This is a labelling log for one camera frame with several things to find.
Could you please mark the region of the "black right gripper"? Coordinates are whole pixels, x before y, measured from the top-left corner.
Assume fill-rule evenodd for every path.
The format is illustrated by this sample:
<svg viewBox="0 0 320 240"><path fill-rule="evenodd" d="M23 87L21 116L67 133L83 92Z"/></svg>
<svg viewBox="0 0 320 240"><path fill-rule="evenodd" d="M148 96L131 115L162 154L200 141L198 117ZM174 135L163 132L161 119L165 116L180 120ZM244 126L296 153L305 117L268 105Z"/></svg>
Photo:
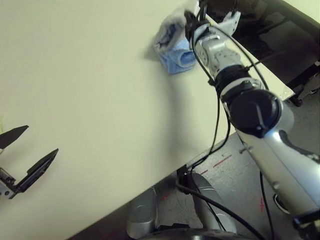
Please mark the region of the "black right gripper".
<svg viewBox="0 0 320 240"><path fill-rule="evenodd" d="M208 1L199 0L198 6L199 11L196 15L188 9L184 11L184 17L186 19L185 37L189 42L192 40L192 36L196 29L208 23L208 20L206 19Z"/></svg>

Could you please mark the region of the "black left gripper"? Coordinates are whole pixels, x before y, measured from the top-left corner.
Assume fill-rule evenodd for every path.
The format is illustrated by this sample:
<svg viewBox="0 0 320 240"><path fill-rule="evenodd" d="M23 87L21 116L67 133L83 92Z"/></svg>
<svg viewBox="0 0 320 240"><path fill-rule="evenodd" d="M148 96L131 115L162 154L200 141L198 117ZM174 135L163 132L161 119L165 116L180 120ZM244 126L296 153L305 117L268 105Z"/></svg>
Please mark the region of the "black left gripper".
<svg viewBox="0 0 320 240"><path fill-rule="evenodd" d="M27 129L28 125L13 128L7 132L0 134L0 149L4 150L14 141L16 141ZM24 193L32 186L49 168L54 161L59 149L55 149L46 156L36 162L30 169L27 170L27 175L16 185L16 179L12 177L3 168L0 168L0 196L7 199L12 199L18 193Z"/></svg>

